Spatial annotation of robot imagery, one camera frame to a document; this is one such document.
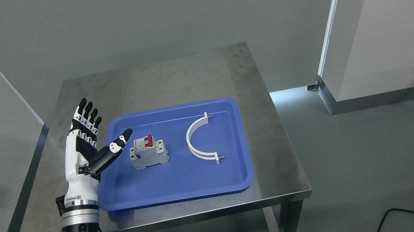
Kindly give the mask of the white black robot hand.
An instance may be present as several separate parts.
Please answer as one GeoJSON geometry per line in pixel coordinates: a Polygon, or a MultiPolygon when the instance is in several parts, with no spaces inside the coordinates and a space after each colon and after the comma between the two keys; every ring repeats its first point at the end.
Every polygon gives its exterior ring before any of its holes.
{"type": "Polygon", "coordinates": [[[71,119],[65,147],[65,178],[68,182],[66,202],[98,200],[101,173],[123,152],[132,129],[126,129],[106,146],[97,148],[98,127],[102,119],[93,102],[82,98],[71,119]]]}

